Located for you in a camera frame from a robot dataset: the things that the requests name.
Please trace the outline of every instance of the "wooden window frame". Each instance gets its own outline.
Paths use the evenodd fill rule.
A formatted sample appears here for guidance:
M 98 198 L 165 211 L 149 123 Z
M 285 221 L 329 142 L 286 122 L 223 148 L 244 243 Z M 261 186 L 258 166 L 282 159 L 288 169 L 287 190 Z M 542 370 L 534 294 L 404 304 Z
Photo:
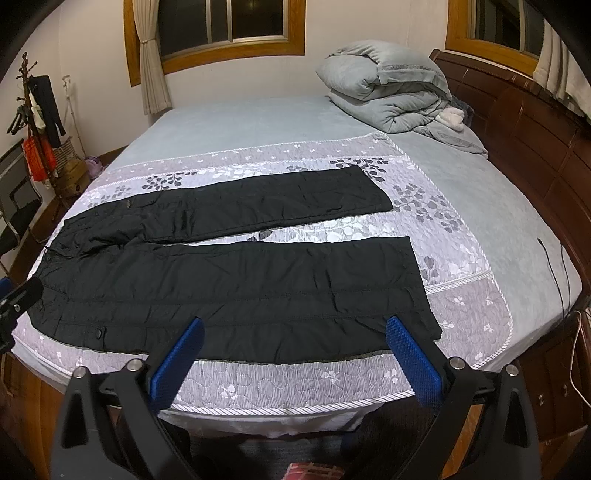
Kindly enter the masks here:
M 445 48 L 492 60 L 531 77 L 538 64 L 536 57 L 497 43 L 468 36 L 471 1 L 449 0 Z
M 244 41 L 162 59 L 165 75 L 217 61 L 277 55 L 304 55 L 306 44 L 306 0 L 288 0 L 287 38 Z M 139 38 L 135 30 L 133 0 L 123 1 L 125 54 L 131 86 L 141 83 Z

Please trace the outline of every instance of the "black trousers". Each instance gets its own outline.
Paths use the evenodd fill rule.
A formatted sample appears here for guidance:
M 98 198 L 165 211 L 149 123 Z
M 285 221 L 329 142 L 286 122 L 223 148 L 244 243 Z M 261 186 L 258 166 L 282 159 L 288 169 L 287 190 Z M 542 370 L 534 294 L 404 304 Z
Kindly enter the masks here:
M 439 338 L 408 238 L 179 245 L 391 208 L 358 167 L 105 203 L 68 220 L 44 255 L 31 322 L 63 343 L 150 353 L 199 317 L 202 358 L 260 363 L 386 350 L 395 314 Z

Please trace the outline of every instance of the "window pane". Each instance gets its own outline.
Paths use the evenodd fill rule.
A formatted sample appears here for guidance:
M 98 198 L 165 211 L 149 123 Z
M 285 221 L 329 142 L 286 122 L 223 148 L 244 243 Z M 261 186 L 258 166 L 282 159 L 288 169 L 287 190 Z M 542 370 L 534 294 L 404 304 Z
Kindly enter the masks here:
M 283 0 L 232 0 L 232 37 L 283 35 Z
M 160 54 L 170 55 L 207 43 L 205 0 L 161 0 Z
M 537 57 L 542 51 L 544 41 L 544 17 L 528 2 L 524 2 L 525 10 L 525 51 Z
M 228 39 L 228 9 L 226 0 L 211 0 L 212 42 Z
M 519 50 L 518 0 L 476 0 L 476 38 Z

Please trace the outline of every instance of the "white curtain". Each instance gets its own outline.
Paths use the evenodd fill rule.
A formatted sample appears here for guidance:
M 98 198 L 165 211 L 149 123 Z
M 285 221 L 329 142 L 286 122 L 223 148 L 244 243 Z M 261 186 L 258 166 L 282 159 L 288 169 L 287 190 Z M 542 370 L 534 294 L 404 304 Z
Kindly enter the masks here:
M 547 21 L 544 21 L 544 42 L 534 80 L 576 114 L 591 117 L 591 86 Z
M 173 105 L 164 80 L 160 51 L 156 42 L 159 4 L 160 0 L 134 0 L 135 29 L 141 43 L 139 73 L 146 115 L 161 112 Z

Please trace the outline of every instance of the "brown headboard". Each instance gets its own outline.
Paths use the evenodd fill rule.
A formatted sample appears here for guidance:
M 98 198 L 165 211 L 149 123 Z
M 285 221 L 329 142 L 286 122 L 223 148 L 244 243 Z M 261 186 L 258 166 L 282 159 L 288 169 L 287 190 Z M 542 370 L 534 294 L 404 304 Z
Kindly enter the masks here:
M 590 295 L 591 126 L 512 70 L 440 50 L 431 59 L 474 108 L 489 160 L 561 240 Z

